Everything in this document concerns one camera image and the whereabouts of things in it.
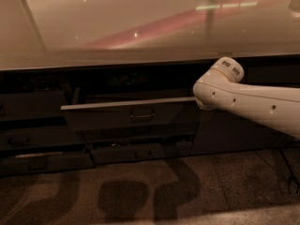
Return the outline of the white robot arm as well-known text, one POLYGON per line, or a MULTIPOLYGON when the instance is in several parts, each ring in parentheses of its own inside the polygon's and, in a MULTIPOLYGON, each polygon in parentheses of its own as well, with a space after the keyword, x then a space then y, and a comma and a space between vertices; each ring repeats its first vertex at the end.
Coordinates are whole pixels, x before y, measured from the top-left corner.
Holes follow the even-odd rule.
POLYGON ((300 138, 300 89, 242 84, 242 66, 231 57, 216 61, 193 86, 201 109, 220 109, 300 138))

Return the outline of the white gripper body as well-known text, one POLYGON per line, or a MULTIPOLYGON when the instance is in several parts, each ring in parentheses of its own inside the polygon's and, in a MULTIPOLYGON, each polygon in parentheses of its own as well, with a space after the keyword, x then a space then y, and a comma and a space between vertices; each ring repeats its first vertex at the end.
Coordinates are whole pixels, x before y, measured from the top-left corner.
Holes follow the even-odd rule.
POLYGON ((205 102, 203 102, 203 101, 201 101, 201 100, 199 100, 197 98, 195 98, 195 100, 196 100, 196 103, 197 103, 197 105, 199 106, 199 108, 201 110, 212 111, 212 110, 214 110, 216 108, 214 105, 212 105, 210 103, 205 103, 205 102))

